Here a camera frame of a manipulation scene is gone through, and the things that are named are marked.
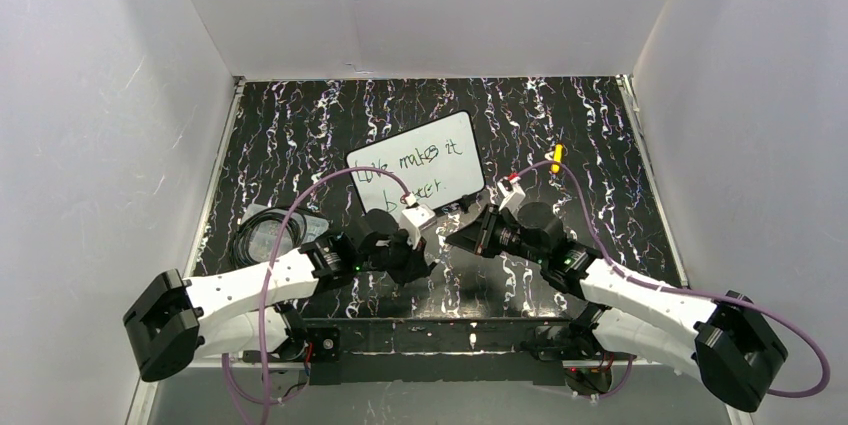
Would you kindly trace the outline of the small whiteboard black frame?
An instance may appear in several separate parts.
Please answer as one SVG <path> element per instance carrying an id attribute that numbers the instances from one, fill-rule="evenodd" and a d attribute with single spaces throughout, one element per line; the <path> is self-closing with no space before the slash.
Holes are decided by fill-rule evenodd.
<path id="1" fill-rule="evenodd" d="M 420 203 L 437 210 L 482 191 L 486 184 L 471 114 L 461 110 L 393 137 L 348 152 L 363 209 L 399 217 L 403 191 L 391 178 L 363 168 L 379 168 L 401 179 Z"/>

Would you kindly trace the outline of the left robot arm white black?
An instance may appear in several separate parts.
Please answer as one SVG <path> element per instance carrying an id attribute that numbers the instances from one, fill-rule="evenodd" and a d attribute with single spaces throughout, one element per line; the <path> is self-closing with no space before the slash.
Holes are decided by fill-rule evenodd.
<path id="1" fill-rule="evenodd" d="M 385 272 L 399 285 L 428 276 L 435 265 L 423 232 L 435 221 L 424 205 L 399 217 L 372 209 L 276 259 L 218 275 L 158 274 L 123 316 L 141 380 L 164 380 L 198 358 L 305 343 L 285 303 L 343 288 L 363 272 Z"/>

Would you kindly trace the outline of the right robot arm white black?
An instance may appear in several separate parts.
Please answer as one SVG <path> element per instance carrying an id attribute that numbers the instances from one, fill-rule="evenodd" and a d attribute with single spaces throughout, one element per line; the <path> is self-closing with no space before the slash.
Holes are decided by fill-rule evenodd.
<path id="1" fill-rule="evenodd" d="M 667 365 L 737 410 L 759 408 L 788 358 L 747 296 L 699 296 L 607 263 L 599 250 L 570 238 L 540 202 L 516 213 L 489 205 L 446 241 L 480 257 L 512 255 L 540 265 L 551 287 L 587 303 L 582 325 L 598 347 Z"/>

